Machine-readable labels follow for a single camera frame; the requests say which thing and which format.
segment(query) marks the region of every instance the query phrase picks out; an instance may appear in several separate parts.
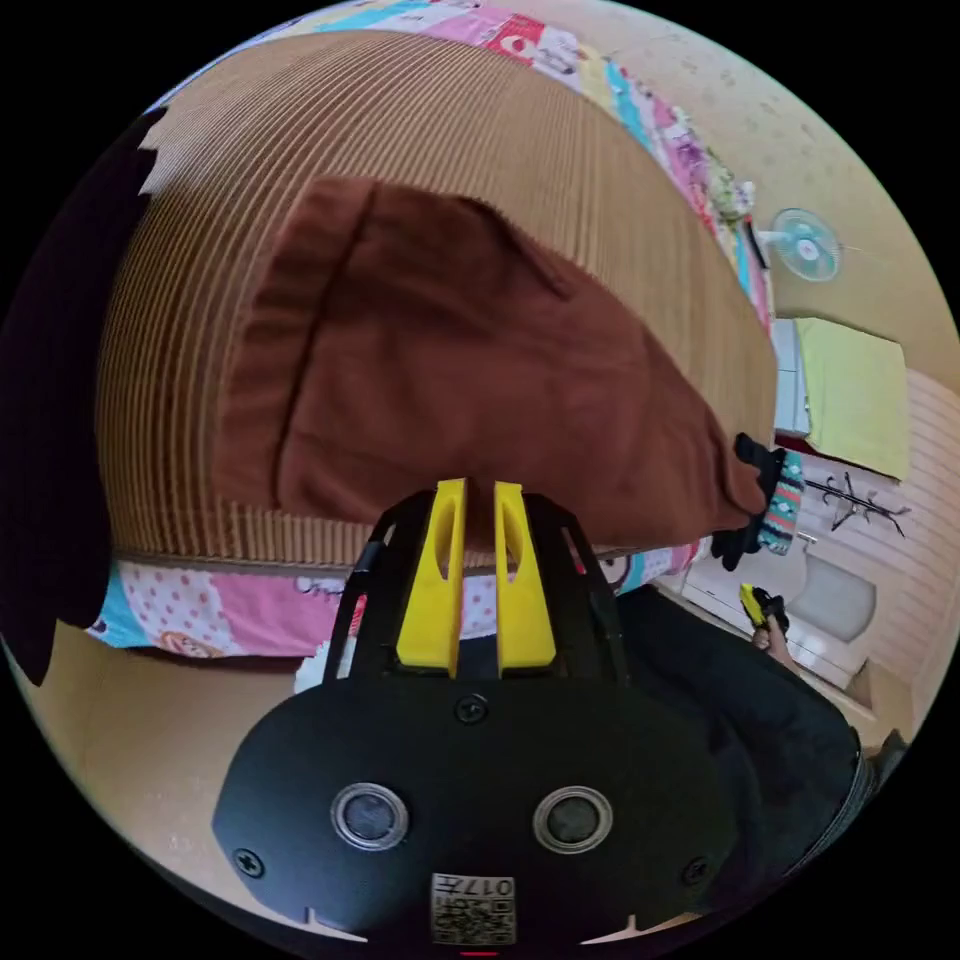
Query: qr code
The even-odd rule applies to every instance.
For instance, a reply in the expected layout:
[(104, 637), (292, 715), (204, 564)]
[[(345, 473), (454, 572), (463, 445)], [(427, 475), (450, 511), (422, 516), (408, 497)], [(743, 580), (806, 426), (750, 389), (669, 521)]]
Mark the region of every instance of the qr code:
[(498, 946), (517, 941), (512, 877), (433, 875), (433, 942)]

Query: brown fabric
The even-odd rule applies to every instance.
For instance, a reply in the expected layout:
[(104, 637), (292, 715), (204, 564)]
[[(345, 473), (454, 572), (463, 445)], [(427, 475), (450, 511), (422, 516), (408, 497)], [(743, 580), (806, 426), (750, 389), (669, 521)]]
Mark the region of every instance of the brown fabric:
[(323, 178), (281, 234), (221, 398), (228, 499), (372, 523), (468, 477), (471, 542), (496, 480), (641, 549), (762, 512), (710, 408), (645, 325), (490, 207)]

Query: bed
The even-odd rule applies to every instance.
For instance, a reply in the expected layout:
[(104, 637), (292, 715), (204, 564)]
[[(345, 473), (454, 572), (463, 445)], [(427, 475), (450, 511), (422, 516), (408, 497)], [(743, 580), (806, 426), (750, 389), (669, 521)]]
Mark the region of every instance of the bed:
[[(94, 636), (209, 658), (312, 656), (329, 634), (369, 528), (225, 502), (209, 479), (239, 318), (318, 172), (503, 211), (643, 317), (731, 439), (772, 439), (771, 292), (750, 187), (682, 110), (570, 32), (457, 0), (357, 0), (267, 31), (161, 103), (145, 141), (153, 199), (100, 361), (115, 561)], [(702, 547), (598, 545), (629, 574), (618, 589), (682, 572)], [(477, 595), (489, 562), (467, 557)], [(465, 603), (464, 632), (489, 629), (492, 608)]]

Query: yellow cloth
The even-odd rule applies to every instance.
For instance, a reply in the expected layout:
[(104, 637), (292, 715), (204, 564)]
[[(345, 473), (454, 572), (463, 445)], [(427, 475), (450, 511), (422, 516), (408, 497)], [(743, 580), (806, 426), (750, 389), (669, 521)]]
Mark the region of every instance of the yellow cloth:
[(907, 368), (899, 343), (818, 317), (795, 321), (807, 378), (807, 443), (903, 480), (910, 464)]

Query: black pants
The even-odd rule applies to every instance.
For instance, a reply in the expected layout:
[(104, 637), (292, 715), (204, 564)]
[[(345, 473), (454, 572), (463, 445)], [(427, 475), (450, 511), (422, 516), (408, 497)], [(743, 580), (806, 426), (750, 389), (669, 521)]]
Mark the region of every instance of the black pants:
[(704, 728), (731, 791), (740, 843), (709, 905), (736, 903), (789, 874), (862, 806), (859, 739), (803, 679), (652, 587), (618, 607), (633, 685)]

